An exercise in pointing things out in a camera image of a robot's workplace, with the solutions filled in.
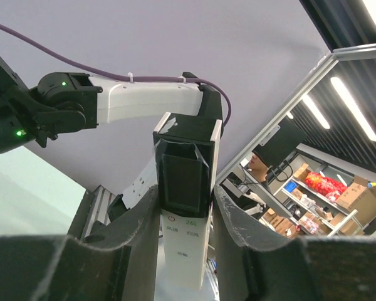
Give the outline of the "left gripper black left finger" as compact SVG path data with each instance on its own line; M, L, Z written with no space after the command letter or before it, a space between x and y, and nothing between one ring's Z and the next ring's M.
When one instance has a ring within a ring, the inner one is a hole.
M0 300L153 300L158 189L83 240L0 236Z

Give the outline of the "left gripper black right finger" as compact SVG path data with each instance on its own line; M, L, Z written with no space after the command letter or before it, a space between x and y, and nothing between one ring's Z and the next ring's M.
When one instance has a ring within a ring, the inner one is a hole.
M277 234L214 189L221 300L376 300L376 237Z

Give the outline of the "white remote control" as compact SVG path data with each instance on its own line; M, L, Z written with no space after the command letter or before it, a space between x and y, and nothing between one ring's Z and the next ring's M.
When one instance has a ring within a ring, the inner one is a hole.
M168 279L200 290L209 243L222 120L167 112L154 129Z

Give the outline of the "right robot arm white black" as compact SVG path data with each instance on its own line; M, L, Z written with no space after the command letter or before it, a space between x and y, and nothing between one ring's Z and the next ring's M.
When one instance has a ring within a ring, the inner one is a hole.
M54 72L28 88L0 57L0 154L30 141L46 147L60 134L158 115L153 140L161 208L206 218L224 127L221 102L216 88L190 73L112 79Z

